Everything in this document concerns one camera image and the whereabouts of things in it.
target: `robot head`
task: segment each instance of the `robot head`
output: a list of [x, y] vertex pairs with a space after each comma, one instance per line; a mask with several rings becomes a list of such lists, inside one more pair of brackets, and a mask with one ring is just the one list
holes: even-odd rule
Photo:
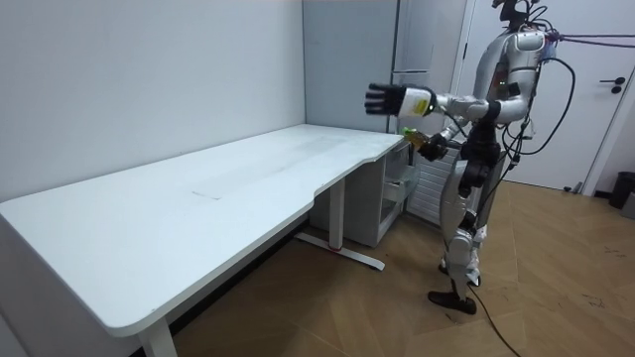
[[[516, 10], [516, 4], [519, 2], [525, 2], [527, 5], [526, 11]], [[529, 2], [529, 0], [494, 0], [492, 2], [492, 7], [496, 9], [500, 5], [504, 4], [503, 9], [500, 12], [500, 21], [509, 21], [510, 31], [517, 31], [529, 19]], [[539, 2], [540, 0], [531, 0], [532, 4], [538, 4]]]

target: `door handle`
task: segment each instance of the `door handle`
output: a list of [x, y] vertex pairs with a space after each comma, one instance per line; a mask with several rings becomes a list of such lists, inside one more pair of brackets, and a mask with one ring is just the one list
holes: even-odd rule
[[601, 80], [600, 83], [613, 83], [615, 85], [622, 85], [622, 84], [626, 83], [626, 78], [617, 77], [615, 79], [606, 79], [606, 80]]

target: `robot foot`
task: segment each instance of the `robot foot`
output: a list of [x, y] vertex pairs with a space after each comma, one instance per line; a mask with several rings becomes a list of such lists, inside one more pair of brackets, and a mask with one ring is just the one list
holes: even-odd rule
[[[448, 275], [448, 273], [447, 273], [447, 268], [446, 268], [446, 267], [444, 267], [444, 265], [443, 265], [443, 264], [439, 264], [439, 271], [440, 271], [440, 272], [442, 272], [442, 273], [444, 273], [445, 275]], [[475, 283], [473, 283], [472, 281], [469, 281], [467, 284], [468, 284], [469, 286], [471, 286], [471, 287], [475, 287], [475, 288], [480, 287], [480, 286], [483, 284], [483, 282], [482, 282], [482, 278], [481, 278], [480, 276], [478, 277], [478, 281], [477, 281], [477, 282], [478, 282], [478, 284], [475, 284]]]
[[456, 293], [429, 292], [428, 300], [445, 308], [455, 309], [471, 315], [476, 314], [476, 302], [469, 297], [465, 301], [461, 301]]

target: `cabinet drawer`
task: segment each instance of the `cabinet drawer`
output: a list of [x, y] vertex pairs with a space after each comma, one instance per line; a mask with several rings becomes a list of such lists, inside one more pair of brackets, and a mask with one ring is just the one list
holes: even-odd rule
[[386, 178], [384, 182], [384, 199], [401, 203], [415, 190], [419, 180], [417, 168], [403, 166], [398, 178]]

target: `black trash can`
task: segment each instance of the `black trash can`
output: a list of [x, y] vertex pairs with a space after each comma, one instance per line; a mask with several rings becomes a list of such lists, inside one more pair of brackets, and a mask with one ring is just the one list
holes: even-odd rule
[[619, 173], [608, 204], [622, 209], [633, 191], [635, 191], [635, 173]]

